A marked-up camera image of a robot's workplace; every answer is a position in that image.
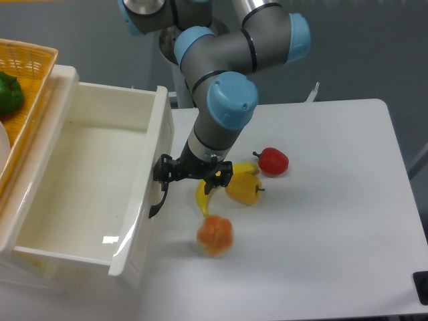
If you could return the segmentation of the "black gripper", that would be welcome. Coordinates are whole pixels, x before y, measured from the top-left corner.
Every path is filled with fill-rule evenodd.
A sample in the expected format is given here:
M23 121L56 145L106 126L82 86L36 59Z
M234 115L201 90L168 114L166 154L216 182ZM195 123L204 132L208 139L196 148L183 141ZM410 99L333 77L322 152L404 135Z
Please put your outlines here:
M183 179L204 180L204 194L208 195L214 188L226 187L233 176L233 163L221 164L216 156L208 161L201 160L193 154L186 143L180 157L175 160L170 155L161 154L153 167L153 180L160 183L162 191L168 191L169 183Z

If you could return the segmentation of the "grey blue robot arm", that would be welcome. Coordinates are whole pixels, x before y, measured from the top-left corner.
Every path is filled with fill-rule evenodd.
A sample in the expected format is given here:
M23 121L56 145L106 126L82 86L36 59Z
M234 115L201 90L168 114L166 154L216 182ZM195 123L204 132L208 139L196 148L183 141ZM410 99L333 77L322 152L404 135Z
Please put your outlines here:
M217 35L210 1L120 1L131 30L174 27L177 65L199 114L179 158L162 155L153 179L167 191L173 181L202 179L206 191L232 176L226 156L251 120L258 92L248 75L303 58L310 51L306 19L277 1L235 1L237 31Z

